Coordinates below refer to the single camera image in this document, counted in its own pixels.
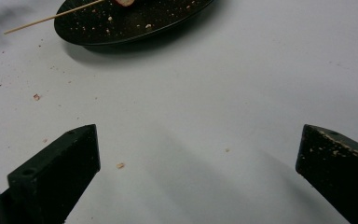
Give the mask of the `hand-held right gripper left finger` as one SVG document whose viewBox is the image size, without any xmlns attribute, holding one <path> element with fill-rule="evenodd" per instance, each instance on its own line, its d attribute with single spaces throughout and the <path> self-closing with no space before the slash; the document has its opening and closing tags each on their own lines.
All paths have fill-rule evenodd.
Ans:
<svg viewBox="0 0 358 224">
<path fill-rule="evenodd" d="M 63 224 L 100 171 L 97 127 L 64 133 L 7 176 L 10 224 Z"/>
</svg>

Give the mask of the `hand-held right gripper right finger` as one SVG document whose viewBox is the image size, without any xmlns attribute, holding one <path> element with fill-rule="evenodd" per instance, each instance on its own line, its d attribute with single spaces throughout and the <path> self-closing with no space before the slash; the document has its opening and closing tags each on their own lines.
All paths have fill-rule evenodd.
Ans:
<svg viewBox="0 0 358 224">
<path fill-rule="evenodd" d="M 303 127 L 296 171 L 351 224 L 358 224 L 358 143 L 322 127 Z"/>
</svg>

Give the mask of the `thin wooden skewer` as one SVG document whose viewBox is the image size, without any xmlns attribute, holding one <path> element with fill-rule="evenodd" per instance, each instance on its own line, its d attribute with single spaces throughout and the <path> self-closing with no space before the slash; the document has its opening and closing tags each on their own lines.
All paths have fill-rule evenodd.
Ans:
<svg viewBox="0 0 358 224">
<path fill-rule="evenodd" d="M 27 24 L 23 24 L 19 27 L 16 27 L 16 28 L 13 28 L 13 29 L 9 29 L 9 30 L 6 30 L 3 32 L 4 35 L 8 35 L 8 34 L 11 34 L 11 33 L 14 33 L 14 32 L 17 32 L 19 30 L 22 30 L 22 29 L 25 29 L 25 28 L 28 28 L 28 27 L 31 27 L 31 26 L 34 26 L 34 25 L 37 25 L 39 23 L 43 23 L 43 22 L 46 22 L 46 21 L 51 21 L 53 19 L 56 19 L 56 18 L 59 18 L 59 17 L 62 17 L 64 15 L 67 15 L 67 14 L 70 14 L 70 13 L 74 13 L 80 9 L 84 9 L 86 7 L 91 7 L 91 6 L 94 6 L 94 5 L 97 5 L 97 4 L 100 4 L 104 2 L 104 0 L 95 0 L 91 3 L 88 3 L 86 5 L 83 5 L 83 6 L 80 6 L 80 7 L 75 7 L 75 8 L 72 8 L 72 9 L 69 9 L 69 10 L 66 10 L 62 13 L 59 13 L 59 14 L 56 14 L 56 15 L 53 15 L 53 16 L 50 16 L 50 17 L 47 17 L 47 18 L 44 18 L 42 20 L 39 20 L 39 21 L 33 21 L 33 22 L 30 22 L 30 23 L 27 23 Z"/>
</svg>

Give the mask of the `black round plate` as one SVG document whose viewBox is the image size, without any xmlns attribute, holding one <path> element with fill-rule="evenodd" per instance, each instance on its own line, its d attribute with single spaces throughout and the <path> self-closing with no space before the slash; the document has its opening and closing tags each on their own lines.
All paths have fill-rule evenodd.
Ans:
<svg viewBox="0 0 358 224">
<path fill-rule="evenodd" d="M 114 46 L 148 38 L 188 21 L 213 0 L 65 0 L 54 29 L 64 41 L 82 47 Z"/>
</svg>

